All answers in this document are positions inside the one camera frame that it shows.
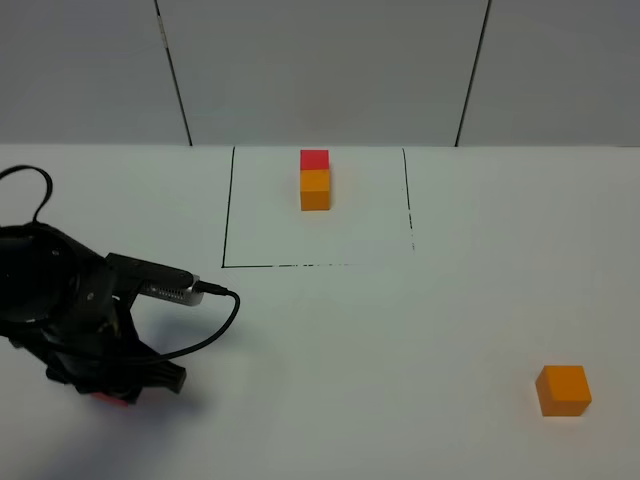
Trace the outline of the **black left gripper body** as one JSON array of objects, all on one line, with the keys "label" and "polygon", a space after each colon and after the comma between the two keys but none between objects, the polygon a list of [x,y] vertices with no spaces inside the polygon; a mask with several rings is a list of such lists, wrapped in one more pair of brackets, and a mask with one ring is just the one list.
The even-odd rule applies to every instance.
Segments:
[{"label": "black left gripper body", "polygon": [[130,308],[113,296],[107,261],[44,225],[1,230],[1,334],[46,366],[48,379],[139,386],[113,357],[148,353]]}]

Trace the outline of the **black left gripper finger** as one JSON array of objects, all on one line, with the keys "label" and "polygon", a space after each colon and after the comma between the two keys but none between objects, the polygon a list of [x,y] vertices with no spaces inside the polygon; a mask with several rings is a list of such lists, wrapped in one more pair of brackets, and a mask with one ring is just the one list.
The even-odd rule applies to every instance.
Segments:
[{"label": "black left gripper finger", "polygon": [[74,383],[74,388],[81,395],[89,395],[91,393],[102,392],[104,394],[120,398],[123,400],[127,400],[130,405],[134,405],[141,392],[142,388],[136,385],[130,384],[112,384],[112,383],[96,383],[96,382],[88,382],[88,381],[76,381]]},{"label": "black left gripper finger", "polygon": [[137,367],[136,378],[143,389],[163,388],[179,394],[187,378],[187,371],[181,366],[165,361]]}]

